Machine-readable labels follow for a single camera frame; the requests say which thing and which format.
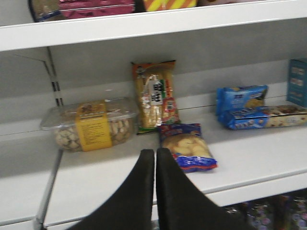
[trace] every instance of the pink package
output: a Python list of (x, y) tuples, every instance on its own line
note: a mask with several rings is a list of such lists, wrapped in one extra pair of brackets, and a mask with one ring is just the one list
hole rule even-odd
[(222, 5), (222, 4), (248, 2), (248, 1), (259, 1), (259, 0), (199, 0), (199, 6)]
[(126, 14), (134, 11), (134, 1), (59, 0), (59, 10), (68, 19)]

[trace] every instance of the food package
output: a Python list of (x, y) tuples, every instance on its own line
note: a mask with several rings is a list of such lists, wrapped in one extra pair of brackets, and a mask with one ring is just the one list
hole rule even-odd
[(59, 11), (59, 0), (29, 0), (29, 7), (35, 22), (65, 19)]
[(267, 90), (267, 85), (218, 88), (216, 91), (216, 115), (231, 109), (264, 106)]
[(129, 98), (51, 108), (42, 130), (52, 130), (65, 150), (90, 151), (126, 142), (134, 133), (137, 107)]
[(236, 219), (246, 222), (246, 212), (242, 209), (242, 204), (235, 204), (223, 207), (224, 210)]
[(305, 229), (307, 229), (307, 192), (306, 190), (299, 190), (291, 193), (284, 230)]
[(200, 124), (163, 124), (158, 131), (161, 147), (171, 151), (184, 172), (207, 171), (217, 167), (216, 160), (201, 137)]
[(133, 0), (59, 0), (59, 10), (68, 19), (132, 13)]
[(274, 229), (274, 208), (268, 198), (248, 203), (248, 223), (257, 230)]
[(307, 58), (290, 61), (287, 101), (307, 107)]
[(142, 7), (137, 6), (137, 8), (152, 12), (195, 7), (197, 0), (142, 0), (137, 1), (137, 4), (143, 4)]
[(139, 133), (154, 131), (163, 124), (179, 121), (173, 96), (175, 61), (133, 64), (132, 73), (140, 110)]
[(307, 109), (298, 105), (260, 106), (223, 112), (219, 121), (229, 129), (256, 129), (303, 125)]
[(285, 230), (289, 225), (288, 217), (292, 197), (290, 194), (280, 194), (272, 197), (274, 206), (274, 229)]
[(199, 0), (198, 6), (212, 6), (212, 5), (240, 3), (248, 1), (260, 1), (260, 0)]

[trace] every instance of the blue box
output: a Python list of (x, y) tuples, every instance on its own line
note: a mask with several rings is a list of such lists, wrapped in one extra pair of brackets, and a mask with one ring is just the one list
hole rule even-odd
[(307, 58), (290, 60), (287, 101), (307, 107)]

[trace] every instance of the yellow striped package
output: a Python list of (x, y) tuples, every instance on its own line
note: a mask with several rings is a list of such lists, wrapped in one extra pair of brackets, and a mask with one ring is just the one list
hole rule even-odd
[(195, 7), (196, 0), (143, 0), (147, 12)]

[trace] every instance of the product label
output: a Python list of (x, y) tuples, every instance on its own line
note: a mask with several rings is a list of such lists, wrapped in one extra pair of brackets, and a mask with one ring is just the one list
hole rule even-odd
[(163, 104), (162, 92), (163, 84), (158, 80), (150, 80), (148, 83), (151, 105)]
[(104, 101), (81, 104), (77, 109), (75, 123), (83, 151), (112, 146)]

